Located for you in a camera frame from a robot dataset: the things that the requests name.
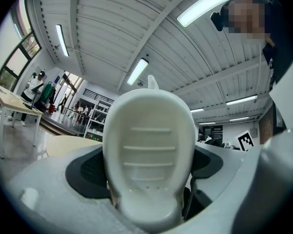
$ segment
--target gray plastic panel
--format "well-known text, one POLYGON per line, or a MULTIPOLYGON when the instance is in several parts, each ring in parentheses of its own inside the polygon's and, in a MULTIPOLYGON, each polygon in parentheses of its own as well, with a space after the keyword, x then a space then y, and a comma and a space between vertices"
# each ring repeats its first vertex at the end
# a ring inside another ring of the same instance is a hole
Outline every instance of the gray plastic panel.
POLYGON ((208 150, 223 159, 224 164, 220 171, 209 178, 197 179, 195 181, 196 188, 203 191, 212 201, 214 201, 233 180, 247 152, 215 147, 200 142, 196 143, 196 149, 208 150))
POLYGON ((35 212, 41 216, 38 223, 47 221, 70 233, 79 234, 143 234, 145 233, 124 218, 112 206, 109 199, 88 199, 74 191, 65 179, 65 169, 75 158, 85 155, 93 149, 81 148, 65 157, 48 157, 36 161, 8 184, 11 201, 19 209, 23 203, 19 200, 25 188, 34 188, 39 192, 35 212))
MULTIPOLYGON (((210 146, 209 151, 217 152, 215 146, 210 146)), ((225 190, 197 216, 184 224, 164 232, 164 234, 230 234, 232 224, 238 209, 248 193, 251 181, 255 174, 260 146, 250 149, 244 157, 244 161, 225 190)))

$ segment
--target red object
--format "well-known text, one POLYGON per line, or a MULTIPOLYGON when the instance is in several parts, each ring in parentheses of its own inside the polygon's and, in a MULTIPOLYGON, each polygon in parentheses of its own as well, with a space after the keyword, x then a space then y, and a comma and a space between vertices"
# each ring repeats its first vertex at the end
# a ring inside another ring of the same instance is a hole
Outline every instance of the red object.
POLYGON ((49 107, 49 113, 52 114, 54 112, 54 109, 55 109, 55 105, 51 104, 49 107))

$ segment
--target fluorescent light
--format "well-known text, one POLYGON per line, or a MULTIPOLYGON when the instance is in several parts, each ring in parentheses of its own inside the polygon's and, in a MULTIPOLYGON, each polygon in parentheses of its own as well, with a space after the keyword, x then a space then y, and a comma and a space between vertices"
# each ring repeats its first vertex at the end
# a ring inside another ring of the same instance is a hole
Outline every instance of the fluorescent light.
POLYGON ((250 100, 255 100, 256 98, 257 98, 257 95, 245 97, 245 98, 242 98, 242 99, 236 99, 236 100, 233 100, 233 101, 226 102, 226 105, 227 106, 235 105, 235 104, 247 102, 247 101, 250 101, 250 100))
POLYGON ((67 52, 67 48, 66 48, 65 41, 64 41, 63 31, 62 31, 62 26, 59 24, 57 24, 55 26, 57 28, 57 33, 58 33, 58 37, 60 40, 60 45, 63 49, 63 53, 66 57, 68 57, 68 52, 67 52))
POLYGON ((205 122, 205 123, 199 123, 200 125, 210 125, 210 124, 216 124, 216 122, 205 122))
POLYGON ((186 9, 177 20, 184 27, 188 27, 191 23, 203 16, 206 12, 221 5, 228 0, 198 0, 196 3, 186 9))
POLYGON ((242 118, 237 118, 237 119, 231 119, 230 121, 237 121, 237 120, 243 120, 243 119, 248 119, 249 117, 242 117, 242 118))
POLYGON ((137 66, 131 73, 131 76, 129 77, 127 83, 129 85, 132 85, 135 80, 138 78, 138 76, 142 73, 142 71, 147 67, 148 61, 144 58, 141 58, 141 60, 138 62, 137 66))
POLYGON ((16 24, 14 23, 14 26, 15 26, 15 28, 16 28, 16 31, 18 32, 18 35, 20 36, 20 38, 22 39, 22 37, 21 37, 21 34, 20 34, 20 32, 19 32, 19 29, 18 29, 18 27, 16 26, 16 24))
POLYGON ((198 108, 198 109, 190 110, 191 113, 196 113, 196 112, 201 112, 201 111, 204 111, 204 109, 203 108, 198 108))

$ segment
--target railing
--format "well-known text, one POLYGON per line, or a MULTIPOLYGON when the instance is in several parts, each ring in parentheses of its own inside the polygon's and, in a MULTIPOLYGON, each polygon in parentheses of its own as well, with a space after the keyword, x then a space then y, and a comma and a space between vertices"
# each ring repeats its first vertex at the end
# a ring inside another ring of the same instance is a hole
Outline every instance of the railing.
POLYGON ((113 103, 114 100, 110 99, 110 98, 107 98, 105 96, 102 96, 100 94, 97 94, 89 89, 85 89, 84 90, 84 96, 87 96, 89 98, 92 98, 94 100, 102 100, 102 101, 106 101, 108 103, 113 103))

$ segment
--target person in white shirt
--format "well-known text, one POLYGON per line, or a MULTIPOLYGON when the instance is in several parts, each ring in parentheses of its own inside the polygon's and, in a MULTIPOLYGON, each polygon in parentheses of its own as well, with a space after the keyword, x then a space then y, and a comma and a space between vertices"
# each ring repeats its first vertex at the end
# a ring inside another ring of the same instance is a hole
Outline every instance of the person in white shirt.
POLYGON ((78 112, 79 112, 80 114, 82 114, 83 111, 84 111, 84 108, 80 105, 79 108, 78 108, 78 112))
MULTIPOLYGON (((72 106, 72 109, 73 109, 73 111, 78 111, 78 109, 79 109, 79 101, 77 101, 75 104, 74 104, 74 106, 72 106)), ((72 112, 70 115, 69 115, 69 119, 70 118, 72 118, 72 116, 74 116, 73 118, 75 118, 75 112, 72 112)))
POLYGON ((91 110, 90 110, 90 112, 89 112, 89 117, 91 117, 93 111, 94 111, 94 106, 91 106, 91 110))
POLYGON ((88 109, 88 106, 86 105, 86 108, 84 109, 84 115, 86 115, 86 116, 87 116, 87 114, 88 114, 88 111, 89 111, 89 109, 88 109))
MULTIPOLYGON (((38 76, 32 76, 29 79, 29 81, 27 82, 27 85, 26 85, 26 89, 21 94, 21 97, 23 99, 25 99, 28 102, 33 101, 36 92, 33 92, 32 89, 34 89, 34 88, 38 87, 39 85, 43 84, 42 78, 44 77, 44 75, 45 75, 44 71, 41 71, 38 74, 38 76)), ((42 90, 43 90, 43 85, 38 89, 37 95, 41 94, 42 90)), ((12 113, 11 116, 8 116, 8 119, 12 120, 13 115, 14 115, 14 112, 12 113)), ((21 124, 23 125, 23 127, 25 126, 26 116, 27 116, 27 114, 22 114, 22 116, 21 116, 21 124)))
POLYGON ((209 140, 211 140, 211 137, 210 137, 210 135, 207 135, 207 138, 206 138, 205 142, 207 142, 209 140))

